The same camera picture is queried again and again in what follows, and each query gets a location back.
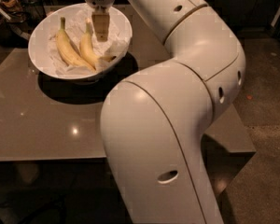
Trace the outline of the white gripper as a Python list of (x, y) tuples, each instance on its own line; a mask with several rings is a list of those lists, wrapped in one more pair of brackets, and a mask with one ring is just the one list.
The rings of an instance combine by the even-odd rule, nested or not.
[(109, 34), (110, 16), (107, 12), (115, 0), (85, 0), (94, 9), (92, 13), (92, 24), (96, 38), (99, 42), (106, 42)]

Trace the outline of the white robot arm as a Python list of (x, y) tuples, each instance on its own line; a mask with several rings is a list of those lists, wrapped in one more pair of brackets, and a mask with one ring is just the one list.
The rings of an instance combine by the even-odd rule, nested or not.
[[(98, 12), (114, 3), (85, 1)], [(244, 50), (204, 0), (128, 1), (170, 58), (105, 98), (101, 134), (121, 197), (133, 224), (224, 224), (201, 139), (243, 86)]]

